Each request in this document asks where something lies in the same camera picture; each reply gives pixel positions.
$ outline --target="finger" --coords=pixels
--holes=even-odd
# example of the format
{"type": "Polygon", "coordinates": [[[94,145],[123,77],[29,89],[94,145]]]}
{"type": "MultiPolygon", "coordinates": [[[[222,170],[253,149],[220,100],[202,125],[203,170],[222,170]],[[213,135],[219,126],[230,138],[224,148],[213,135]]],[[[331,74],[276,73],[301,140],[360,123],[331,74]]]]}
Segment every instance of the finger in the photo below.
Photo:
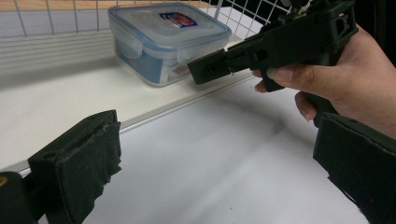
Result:
{"type": "Polygon", "coordinates": [[[267,92],[267,89],[265,89],[264,82],[263,81],[259,82],[259,84],[257,84],[254,87],[254,91],[258,91],[258,92],[261,92],[261,93],[267,92]]]}
{"type": "Polygon", "coordinates": [[[314,108],[311,103],[306,99],[305,93],[299,91],[295,96],[294,100],[296,102],[297,108],[300,111],[300,114],[306,119],[311,120],[317,115],[317,110],[314,108]]]}
{"type": "Polygon", "coordinates": [[[262,73],[260,72],[260,69],[256,69],[251,71],[253,73],[253,76],[255,77],[262,77],[262,73]]]}
{"type": "Polygon", "coordinates": [[[277,84],[299,91],[306,91],[330,99],[345,90],[347,76],[337,66],[294,64],[267,70],[269,78],[277,84]]]}

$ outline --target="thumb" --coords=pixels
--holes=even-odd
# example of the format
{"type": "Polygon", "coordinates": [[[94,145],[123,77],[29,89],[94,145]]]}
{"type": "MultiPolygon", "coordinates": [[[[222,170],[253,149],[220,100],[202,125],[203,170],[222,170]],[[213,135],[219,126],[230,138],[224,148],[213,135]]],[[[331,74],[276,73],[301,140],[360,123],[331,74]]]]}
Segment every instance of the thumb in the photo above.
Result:
{"type": "Polygon", "coordinates": [[[328,98],[342,88],[342,72],[337,66],[294,64],[269,68],[267,76],[283,87],[328,98]]]}

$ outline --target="fingernail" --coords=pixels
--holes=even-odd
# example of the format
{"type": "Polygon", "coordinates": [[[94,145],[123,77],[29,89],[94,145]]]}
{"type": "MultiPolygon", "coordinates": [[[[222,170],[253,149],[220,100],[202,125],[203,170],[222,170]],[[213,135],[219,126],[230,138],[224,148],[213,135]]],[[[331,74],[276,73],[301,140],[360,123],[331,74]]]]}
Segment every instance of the fingernail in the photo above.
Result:
{"type": "Polygon", "coordinates": [[[293,71],[285,68],[276,69],[268,68],[267,76],[275,81],[291,82],[293,79],[293,71]]]}
{"type": "Polygon", "coordinates": [[[301,115],[303,115],[303,117],[305,118],[306,121],[309,122],[309,120],[311,120],[311,116],[308,114],[308,112],[306,110],[301,110],[301,115]]]}

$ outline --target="white table surface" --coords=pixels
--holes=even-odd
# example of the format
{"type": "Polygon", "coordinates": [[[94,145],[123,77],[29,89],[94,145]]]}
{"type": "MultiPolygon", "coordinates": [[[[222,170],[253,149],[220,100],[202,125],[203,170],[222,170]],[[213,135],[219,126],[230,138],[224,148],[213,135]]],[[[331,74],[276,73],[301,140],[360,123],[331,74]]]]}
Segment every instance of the white table surface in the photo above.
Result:
{"type": "Polygon", "coordinates": [[[295,91],[248,78],[120,135],[121,168],[84,223],[368,223],[312,159],[295,91]]]}
{"type": "MultiPolygon", "coordinates": [[[[232,35],[229,45],[239,41],[232,35]]],[[[115,55],[110,31],[0,39],[0,170],[26,168],[25,160],[89,115],[116,109],[124,129],[250,75],[156,88],[115,55]]]]}

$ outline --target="wire rack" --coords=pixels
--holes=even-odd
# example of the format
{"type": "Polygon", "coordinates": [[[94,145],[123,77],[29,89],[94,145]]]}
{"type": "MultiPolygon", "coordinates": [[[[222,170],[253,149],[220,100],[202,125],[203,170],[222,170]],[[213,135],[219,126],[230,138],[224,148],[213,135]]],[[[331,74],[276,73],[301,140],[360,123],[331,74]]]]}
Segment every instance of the wire rack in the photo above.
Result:
{"type": "MultiPolygon", "coordinates": [[[[109,30],[106,10],[119,5],[147,5],[175,2],[121,0],[2,0],[0,38],[32,35],[102,32],[109,30]]],[[[289,13],[280,0],[186,0],[225,23],[240,38],[257,34],[279,14],[289,13]]]]}

